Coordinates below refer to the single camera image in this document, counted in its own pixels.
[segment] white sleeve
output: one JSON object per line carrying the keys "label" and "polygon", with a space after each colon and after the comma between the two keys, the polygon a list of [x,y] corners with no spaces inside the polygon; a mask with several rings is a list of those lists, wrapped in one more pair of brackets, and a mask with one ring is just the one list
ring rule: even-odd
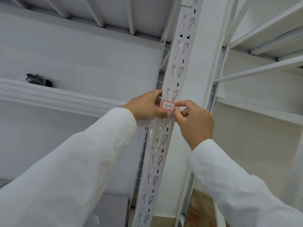
{"label": "white sleeve", "polygon": [[0,190],[0,226],[82,227],[136,129],[131,112],[115,108],[74,134]]}
{"label": "white sleeve", "polygon": [[186,164],[217,203],[232,227],[299,227],[303,214],[276,198],[213,140],[199,144]]}

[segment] hand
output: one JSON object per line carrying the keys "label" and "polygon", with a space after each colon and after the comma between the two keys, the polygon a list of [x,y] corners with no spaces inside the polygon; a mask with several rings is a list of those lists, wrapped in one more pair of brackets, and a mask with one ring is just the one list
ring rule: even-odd
{"label": "hand", "polygon": [[168,118],[170,113],[155,105],[156,101],[160,101],[157,97],[161,95],[162,91],[153,90],[131,99],[127,104],[121,107],[128,109],[134,115],[136,120],[151,119],[156,116],[160,118]]}
{"label": "hand", "polygon": [[175,103],[174,118],[180,126],[183,138],[192,150],[203,141],[212,139],[214,120],[211,114],[191,100]]}

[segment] white label with red border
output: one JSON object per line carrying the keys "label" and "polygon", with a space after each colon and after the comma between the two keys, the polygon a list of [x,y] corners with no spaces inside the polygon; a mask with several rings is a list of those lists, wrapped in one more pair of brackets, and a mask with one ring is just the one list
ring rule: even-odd
{"label": "white label with red border", "polygon": [[175,103],[167,100],[163,100],[161,108],[167,111],[174,111]]}

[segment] black object on shelf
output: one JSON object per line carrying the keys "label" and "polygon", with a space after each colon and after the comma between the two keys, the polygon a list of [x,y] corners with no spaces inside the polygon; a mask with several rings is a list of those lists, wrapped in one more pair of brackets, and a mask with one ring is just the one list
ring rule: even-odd
{"label": "black object on shelf", "polygon": [[47,87],[52,87],[51,81],[43,78],[42,76],[38,74],[26,74],[27,78],[26,80],[31,83],[31,84],[37,84],[37,85],[42,85],[42,86],[47,86]]}

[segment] person's left hand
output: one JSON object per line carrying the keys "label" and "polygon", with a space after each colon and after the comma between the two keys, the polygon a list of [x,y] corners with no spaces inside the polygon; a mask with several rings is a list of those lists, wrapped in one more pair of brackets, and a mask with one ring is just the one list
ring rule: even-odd
{"label": "person's left hand", "polygon": [[155,89],[131,99],[121,107],[128,109],[136,120],[151,119],[153,117],[168,118],[170,113],[155,105],[155,102],[159,100],[157,97],[161,95],[162,91]]}

